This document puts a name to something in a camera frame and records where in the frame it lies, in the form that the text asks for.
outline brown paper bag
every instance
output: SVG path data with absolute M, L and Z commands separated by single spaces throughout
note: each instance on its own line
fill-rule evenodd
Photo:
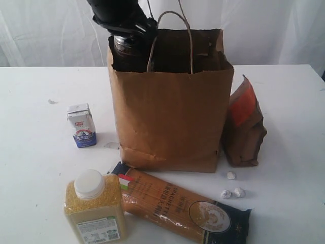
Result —
M 221 30 L 160 29 L 154 72 L 116 71 L 110 38 L 108 69 L 123 161 L 148 170 L 215 172 L 234 69 Z
M 258 165 L 257 154 L 266 133 L 254 89 L 244 76 L 243 83 L 230 96 L 222 134 L 228 162 L 234 167 Z

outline jar of yellow grains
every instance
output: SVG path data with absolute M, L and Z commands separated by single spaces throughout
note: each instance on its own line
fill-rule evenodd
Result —
M 67 186 L 64 213 L 81 244 L 106 244 L 125 238 L 118 176 L 87 170 Z

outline brown snack bag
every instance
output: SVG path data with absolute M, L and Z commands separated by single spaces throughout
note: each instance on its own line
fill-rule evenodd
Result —
M 119 163 L 125 211 L 202 244 L 245 244 L 251 210 L 241 211 Z
M 221 138 L 228 162 L 234 167 L 258 165 L 257 154 L 266 134 L 254 89 L 244 76 L 243 83 L 230 96 Z
M 233 66 L 222 31 L 158 30 L 154 72 L 119 71 L 109 38 L 108 70 L 124 162 L 149 170 L 215 172 Z

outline paper bag handle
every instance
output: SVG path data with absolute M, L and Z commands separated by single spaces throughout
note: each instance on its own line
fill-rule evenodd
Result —
M 190 31 L 190 27 L 189 27 L 189 24 L 187 22 L 187 20 L 185 18 L 183 18 L 179 13 L 176 13 L 174 11 L 165 11 L 163 12 L 160 16 L 159 16 L 159 19 L 157 21 L 157 28 L 159 26 L 159 23 L 161 21 L 161 18 L 165 15 L 165 14 L 168 14 L 168 13 L 171 13 L 171 14 L 176 14 L 179 18 L 181 18 L 183 20 L 183 22 L 185 23 L 186 25 L 186 28 L 187 28 L 187 32 L 188 32 L 188 35 L 189 35 L 189 47 L 190 47 L 190 68 L 191 68 L 191 74 L 193 74 L 193 41 L 192 41 L 192 35 L 191 35 L 191 31 Z M 152 42 L 152 46 L 151 46 L 151 50 L 150 50 L 150 55 L 149 55 L 149 60 L 148 60 L 148 64 L 147 64 L 147 72 L 150 72 L 150 69 L 151 69 L 151 60 L 152 60 L 152 56 L 153 56 L 153 50 L 154 50 L 154 47 L 156 45 L 156 41 L 157 41 L 157 37 L 155 37 L 155 39 L 153 40 Z

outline white curtain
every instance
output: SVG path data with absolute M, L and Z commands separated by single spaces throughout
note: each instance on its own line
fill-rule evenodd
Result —
M 150 0 L 155 19 L 177 0 Z M 139 4 L 148 15 L 146 0 Z M 194 29 L 222 28 L 234 65 L 310 64 L 325 70 L 325 0 L 182 0 Z M 0 66 L 105 66 L 108 32 L 86 0 L 0 1 Z M 184 28 L 167 15 L 163 28 Z

